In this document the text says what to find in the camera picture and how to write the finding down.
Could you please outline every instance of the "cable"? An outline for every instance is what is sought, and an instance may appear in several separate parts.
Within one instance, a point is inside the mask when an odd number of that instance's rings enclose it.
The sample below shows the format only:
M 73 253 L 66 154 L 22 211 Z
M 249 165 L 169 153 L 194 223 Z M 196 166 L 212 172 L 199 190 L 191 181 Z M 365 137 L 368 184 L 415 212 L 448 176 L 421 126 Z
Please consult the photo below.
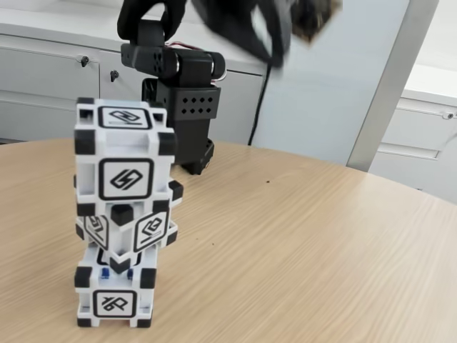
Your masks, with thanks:
M 252 145 L 252 141 L 254 140 L 254 136 L 256 135 L 258 118 L 260 117 L 260 111 L 262 110 L 263 98 L 265 97 L 266 87 L 268 86 L 268 81 L 270 80 L 270 73 L 271 73 L 271 65 L 269 64 L 266 68 L 265 82 L 263 83 L 262 91 L 260 93 L 260 98 L 258 99 L 256 116 L 254 117 L 254 124 L 252 126 L 251 137 L 249 137 L 249 143 L 248 143 L 249 146 Z
M 182 41 L 172 41 L 171 43 L 165 43 L 165 46 L 181 46 L 181 47 L 189 49 L 189 50 L 203 51 L 203 49 L 200 49 L 197 46 L 189 45 L 189 44 L 183 43 Z

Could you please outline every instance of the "black cable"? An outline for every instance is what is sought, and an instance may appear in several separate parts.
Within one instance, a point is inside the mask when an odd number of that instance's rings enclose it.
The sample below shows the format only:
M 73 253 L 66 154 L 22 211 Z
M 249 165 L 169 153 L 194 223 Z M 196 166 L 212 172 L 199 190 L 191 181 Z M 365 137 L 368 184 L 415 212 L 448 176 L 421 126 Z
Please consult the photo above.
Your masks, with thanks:
M 265 91 L 266 91 L 266 87 L 268 86 L 268 81 L 270 79 L 270 73 L 271 73 L 271 65 L 269 64 L 266 68 L 265 82 L 263 83 L 262 91 L 260 93 L 260 98 L 258 100 L 256 116 L 254 118 L 254 125 L 252 126 L 251 137 L 249 137 L 248 145 L 252 145 L 252 141 L 254 139 L 254 136 L 256 135 L 258 118 L 260 117 L 260 111 L 262 110 L 263 98 L 265 97 Z

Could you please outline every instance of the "cabinet door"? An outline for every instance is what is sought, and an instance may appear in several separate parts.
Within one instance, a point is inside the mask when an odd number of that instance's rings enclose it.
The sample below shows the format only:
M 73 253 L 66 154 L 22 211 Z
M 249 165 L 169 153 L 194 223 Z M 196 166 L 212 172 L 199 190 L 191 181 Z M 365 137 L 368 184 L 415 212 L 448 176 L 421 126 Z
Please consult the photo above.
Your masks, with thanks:
M 262 76 L 232 71 L 217 83 L 222 93 L 217 118 L 209 129 L 211 139 L 248 144 L 262 83 Z
M 99 95 L 99 64 L 77 56 L 0 48 L 0 90 L 76 100 Z
M 430 193 L 437 167 L 436 159 L 378 152 L 371 164 L 370 173 Z
M 74 102 L 67 108 L 13 104 L 0 100 L 0 138 L 17 141 L 69 138 L 76 115 Z
M 111 82 L 111 72 L 119 77 Z M 113 100 L 141 100 L 143 80 L 152 76 L 124 66 L 118 52 L 100 51 L 100 97 Z

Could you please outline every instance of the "black bracket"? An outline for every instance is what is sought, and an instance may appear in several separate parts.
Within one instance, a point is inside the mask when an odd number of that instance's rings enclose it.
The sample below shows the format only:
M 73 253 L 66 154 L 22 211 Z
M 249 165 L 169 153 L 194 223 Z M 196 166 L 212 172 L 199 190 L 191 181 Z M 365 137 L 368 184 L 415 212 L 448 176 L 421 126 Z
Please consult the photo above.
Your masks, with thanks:
M 162 23 L 140 20 L 136 39 L 122 45 L 121 58 L 123 65 L 157 78 L 144 80 L 142 100 L 166 108 L 167 126 L 174 128 L 178 138 L 175 163 L 191 174 L 201 174 L 214 152 L 208 134 L 221 89 L 213 80 L 225 77 L 224 57 L 167 47 Z

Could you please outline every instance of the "white wall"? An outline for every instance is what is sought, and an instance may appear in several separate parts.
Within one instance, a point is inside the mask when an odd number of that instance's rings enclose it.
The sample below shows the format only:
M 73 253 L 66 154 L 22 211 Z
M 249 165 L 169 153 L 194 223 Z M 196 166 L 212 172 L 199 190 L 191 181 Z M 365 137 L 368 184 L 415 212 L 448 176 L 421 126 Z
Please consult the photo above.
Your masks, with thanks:
M 416 63 L 457 71 L 457 0 L 440 0 Z
M 408 0 L 344 0 L 310 48 L 272 77 L 254 145 L 346 164 Z

